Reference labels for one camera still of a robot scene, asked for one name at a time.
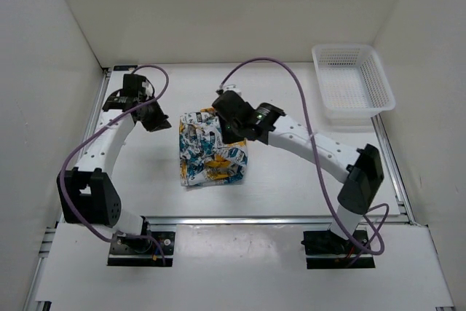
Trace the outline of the white yellow teal printed shorts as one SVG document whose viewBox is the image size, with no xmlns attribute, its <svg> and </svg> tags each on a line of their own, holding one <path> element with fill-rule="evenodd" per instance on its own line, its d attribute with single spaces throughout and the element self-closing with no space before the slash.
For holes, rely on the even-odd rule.
<svg viewBox="0 0 466 311">
<path fill-rule="evenodd" d="M 248 165 L 246 141 L 224 143 L 214 109 L 180 115 L 178 134 L 181 186 L 216 186 L 243 180 Z"/>
</svg>

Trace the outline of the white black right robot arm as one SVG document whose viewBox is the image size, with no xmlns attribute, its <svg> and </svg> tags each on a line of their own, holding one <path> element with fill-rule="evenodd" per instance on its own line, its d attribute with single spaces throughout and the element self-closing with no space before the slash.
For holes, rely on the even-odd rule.
<svg viewBox="0 0 466 311">
<path fill-rule="evenodd" d="M 342 255 L 355 239 L 360 220 L 369 211 L 384 173 L 379 150 L 345 146 L 304 126 L 270 103 L 253 108 L 235 90 L 222 89 L 212 104 L 224 143 L 258 141 L 289 151 L 332 175 L 342 184 L 330 227 L 308 234 L 303 245 L 311 254 Z"/>
</svg>

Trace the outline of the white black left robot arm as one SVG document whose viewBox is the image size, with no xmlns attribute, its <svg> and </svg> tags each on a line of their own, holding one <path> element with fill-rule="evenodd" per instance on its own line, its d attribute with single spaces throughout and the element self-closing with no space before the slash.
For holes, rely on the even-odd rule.
<svg viewBox="0 0 466 311">
<path fill-rule="evenodd" d="M 64 163 L 57 177 L 66 223 L 81 224 L 105 242 L 121 239 L 137 253 L 155 251 L 158 244 L 147 219 L 123 208 L 111 176 L 137 124 L 150 133 L 171 127 L 157 101 L 161 96 L 137 71 L 125 74 L 122 87 L 103 103 L 98 130 L 72 152 L 82 156 L 72 168 Z"/>
</svg>

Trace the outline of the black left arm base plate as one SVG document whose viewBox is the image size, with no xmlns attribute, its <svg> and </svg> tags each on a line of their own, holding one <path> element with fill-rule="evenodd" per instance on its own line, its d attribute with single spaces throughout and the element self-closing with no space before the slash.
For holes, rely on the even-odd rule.
<svg viewBox="0 0 466 311">
<path fill-rule="evenodd" d="M 174 231 L 155 231 L 151 240 L 118 236 L 109 248 L 107 265 L 111 267 L 172 267 L 175 250 Z"/>
</svg>

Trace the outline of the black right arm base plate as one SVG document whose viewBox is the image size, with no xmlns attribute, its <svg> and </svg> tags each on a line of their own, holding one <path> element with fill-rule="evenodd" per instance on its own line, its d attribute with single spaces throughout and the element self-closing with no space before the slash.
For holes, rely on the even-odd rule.
<svg viewBox="0 0 466 311">
<path fill-rule="evenodd" d="M 373 269 L 374 258 L 362 253 L 351 241 L 334 233 L 304 231 L 301 244 L 304 246 L 307 269 Z"/>
</svg>

